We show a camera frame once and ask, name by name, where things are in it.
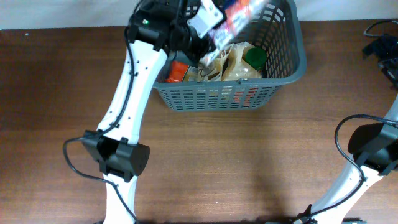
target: basket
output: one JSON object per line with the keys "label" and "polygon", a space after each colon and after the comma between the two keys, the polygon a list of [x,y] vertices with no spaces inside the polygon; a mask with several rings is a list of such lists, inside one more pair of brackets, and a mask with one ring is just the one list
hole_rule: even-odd
{"label": "basket", "polygon": [[[191,2],[187,12],[194,12],[199,5],[200,1]],[[267,53],[262,79],[155,82],[154,88],[176,111],[255,109],[264,106],[282,85],[303,76],[307,59],[293,0],[270,0],[231,43],[244,41]]]}

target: white wall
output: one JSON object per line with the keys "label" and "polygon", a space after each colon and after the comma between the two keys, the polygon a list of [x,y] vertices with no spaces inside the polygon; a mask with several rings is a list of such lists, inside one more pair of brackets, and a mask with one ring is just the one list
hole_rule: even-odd
{"label": "white wall", "polygon": [[[0,29],[124,26],[137,0],[0,0]],[[398,0],[295,0],[301,21],[398,18]]]}

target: green lid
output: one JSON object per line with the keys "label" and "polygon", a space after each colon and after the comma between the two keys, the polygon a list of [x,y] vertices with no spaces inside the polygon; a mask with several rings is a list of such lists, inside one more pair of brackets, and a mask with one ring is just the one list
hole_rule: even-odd
{"label": "green lid", "polygon": [[253,47],[246,53],[245,61],[257,71],[260,71],[267,60],[266,51],[259,47]]}

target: brown wooden surface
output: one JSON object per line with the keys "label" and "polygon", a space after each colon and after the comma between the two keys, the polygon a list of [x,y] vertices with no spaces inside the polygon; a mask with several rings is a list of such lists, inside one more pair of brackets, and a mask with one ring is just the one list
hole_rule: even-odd
{"label": "brown wooden surface", "polygon": [[[258,110],[177,113],[153,91],[141,128],[151,154],[137,184],[137,216],[253,220],[296,215],[320,198],[345,164],[335,126],[351,114],[384,116],[396,95],[376,59],[362,60],[370,23],[301,23],[308,70]],[[0,223],[104,218],[105,185],[74,174],[61,146],[95,129],[107,110],[125,56],[122,34],[122,27],[0,31]],[[360,124],[342,129],[342,145]],[[101,175],[80,144],[70,155],[77,168]],[[397,184],[392,173],[348,217],[396,223]]]}

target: blue-gray basket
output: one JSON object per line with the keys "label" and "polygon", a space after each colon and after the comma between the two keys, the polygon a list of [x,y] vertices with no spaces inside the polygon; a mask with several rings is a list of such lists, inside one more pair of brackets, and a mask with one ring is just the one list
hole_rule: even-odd
{"label": "blue-gray basket", "polygon": [[[191,2],[187,11],[196,11],[197,6],[193,7]],[[293,0],[270,0],[231,43],[244,41],[262,47],[267,53],[262,79],[155,82],[154,88],[166,105],[176,111],[254,109],[265,105],[282,85],[298,80],[305,73],[307,59]]]}

